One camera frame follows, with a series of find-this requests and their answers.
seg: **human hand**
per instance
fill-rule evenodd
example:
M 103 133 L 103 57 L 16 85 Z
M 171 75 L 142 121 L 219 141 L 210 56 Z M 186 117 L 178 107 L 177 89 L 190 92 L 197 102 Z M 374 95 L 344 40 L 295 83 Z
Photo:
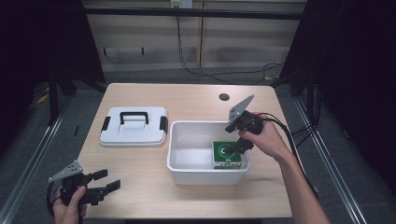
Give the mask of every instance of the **human hand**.
M 264 114 L 259 114 L 258 116 L 261 119 L 268 119 Z M 262 126 L 262 132 L 259 135 L 244 131 L 239 131 L 238 134 L 242 138 L 252 142 L 265 154 L 279 161 L 285 153 L 290 153 L 290 151 L 272 121 L 264 120 Z
M 78 217 L 85 217 L 87 215 L 87 204 L 78 205 L 79 200 L 84 196 L 86 188 L 79 187 L 73 194 L 68 206 L 59 197 L 61 192 L 57 190 L 57 200 L 53 203 L 53 215 L 56 224 L 78 224 Z

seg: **green box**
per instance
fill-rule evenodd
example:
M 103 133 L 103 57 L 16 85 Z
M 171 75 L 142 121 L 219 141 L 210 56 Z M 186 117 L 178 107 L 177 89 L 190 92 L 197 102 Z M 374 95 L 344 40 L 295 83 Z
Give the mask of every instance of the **green box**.
M 233 147 L 235 142 L 213 142 L 213 165 L 215 169 L 239 169 L 241 154 L 225 153 L 225 148 Z

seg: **forearm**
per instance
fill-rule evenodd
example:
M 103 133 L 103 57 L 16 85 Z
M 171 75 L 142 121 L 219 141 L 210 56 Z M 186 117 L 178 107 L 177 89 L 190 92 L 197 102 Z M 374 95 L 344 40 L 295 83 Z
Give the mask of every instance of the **forearm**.
M 294 222 L 330 223 L 317 198 L 309 188 L 303 171 L 291 153 L 284 153 L 277 159 L 282 171 Z

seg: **wrist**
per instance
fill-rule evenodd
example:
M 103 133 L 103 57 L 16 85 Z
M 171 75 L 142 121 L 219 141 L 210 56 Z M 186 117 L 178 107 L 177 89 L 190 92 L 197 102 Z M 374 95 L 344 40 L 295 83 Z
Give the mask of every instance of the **wrist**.
M 276 155 L 276 157 L 274 157 L 274 159 L 279 163 L 279 165 L 290 164 L 291 162 L 296 161 L 294 155 L 286 146 L 282 146 L 279 148 L 278 154 Z

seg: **cable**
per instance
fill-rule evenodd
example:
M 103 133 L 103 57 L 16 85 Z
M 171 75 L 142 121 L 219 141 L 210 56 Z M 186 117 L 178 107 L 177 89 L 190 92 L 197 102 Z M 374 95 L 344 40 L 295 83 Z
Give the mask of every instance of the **cable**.
M 309 125 L 307 127 L 303 127 L 301 129 L 299 129 L 298 131 L 292 133 L 293 138 L 297 138 L 297 137 L 303 136 L 303 135 L 308 133 L 308 135 L 299 144 L 296 145 L 297 147 L 303 141 L 305 141 L 308 138 L 308 136 L 318 127 L 319 118 L 320 118 L 320 112 L 321 112 L 322 96 L 321 96 L 320 91 L 318 90 L 317 86 L 316 86 L 316 89 L 315 89 L 315 95 L 316 95 L 315 104 L 314 104 L 315 113 L 314 113 L 314 117 L 313 117 L 313 120 L 311 122 L 311 125 Z
M 49 184 L 49 187 L 47 188 L 47 209 L 49 213 L 53 216 L 53 209 L 52 209 L 53 202 L 50 201 L 50 192 L 52 190 L 52 186 L 53 186 L 53 182 L 51 182 Z
M 302 144 L 310 135 L 311 133 L 307 134 L 306 137 L 303 138 L 303 140 L 301 140 L 298 144 L 296 144 L 296 147 L 299 147 L 300 144 Z
M 181 66 L 190 74 L 198 76 L 198 77 L 211 77 L 214 78 L 217 81 L 221 81 L 227 84 L 232 84 L 232 85 L 239 85 L 238 83 L 233 83 L 230 81 L 226 81 L 224 79 L 218 78 L 216 76 L 220 75 L 230 75 L 230 74 L 256 74 L 256 73 L 261 73 L 262 72 L 262 77 L 253 83 L 250 84 L 245 84 L 245 85 L 257 85 L 260 82 L 262 82 L 265 79 L 265 71 L 274 69 L 280 65 L 283 65 L 283 63 L 267 63 L 265 64 L 261 70 L 256 70 L 256 71 L 239 71 L 239 72 L 223 72 L 223 73 L 214 73 L 214 74 L 206 74 L 206 73 L 201 73 L 201 72 L 193 72 L 190 70 L 190 68 L 186 65 L 186 62 L 184 61 L 184 56 L 183 56 L 183 48 L 181 44 L 181 36 L 180 36 L 180 18 L 177 17 L 177 43 L 178 43 L 178 56 L 180 60 Z
M 267 119 L 259 118 L 259 115 L 261 115 L 261 114 L 264 114 L 264 115 L 267 115 L 267 116 L 271 116 L 271 118 L 267 118 Z M 286 125 L 284 125 L 277 117 L 275 117 L 274 115 L 269 114 L 269 113 L 259 113 L 259 114 L 256 115 L 256 117 L 258 119 L 250 120 L 250 121 L 246 122 L 246 124 L 244 124 L 244 126 L 247 127 L 248 125 L 250 125 L 250 124 L 252 124 L 254 122 L 257 122 L 257 121 L 272 121 L 275 124 L 277 124 L 283 130 L 283 132 L 286 134 L 286 136 L 288 138 L 288 141 L 289 141 L 291 153 L 296 158 L 297 164 L 299 165 L 299 167 L 300 167 L 300 169 L 301 169 L 301 171 L 302 171 L 302 173 L 304 175 L 306 183 L 308 184 L 309 188 L 311 188 L 312 192 L 314 193 L 315 197 L 318 200 L 318 194 L 315 191 L 315 188 L 312 186 L 311 182 L 309 181 L 308 177 L 306 176 L 305 171 L 303 169 L 303 166 L 300 163 L 300 160 L 299 160 L 299 157 L 298 157 L 298 154 L 297 154 L 297 149 L 296 149 L 296 146 L 293 144 L 293 138 L 291 136 L 291 133 L 290 133 L 288 127 Z
M 58 200 L 58 199 L 60 199 L 61 198 L 61 196 L 58 196 L 58 197 L 56 197 L 54 200 L 52 200 L 52 205 L 56 202 L 56 200 Z

